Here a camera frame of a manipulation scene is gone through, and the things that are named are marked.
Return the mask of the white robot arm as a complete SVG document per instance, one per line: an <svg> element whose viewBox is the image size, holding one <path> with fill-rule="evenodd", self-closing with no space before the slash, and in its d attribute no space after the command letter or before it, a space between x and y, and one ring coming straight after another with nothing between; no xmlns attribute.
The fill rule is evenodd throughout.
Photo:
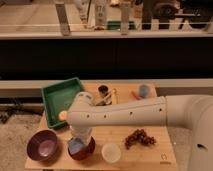
<svg viewBox="0 0 213 171"><path fill-rule="evenodd" d="M177 126L192 131L188 171L213 171L213 96L172 95L108 106L93 106L92 96L80 92L68 110L67 122L84 127L141 125Z"/></svg>

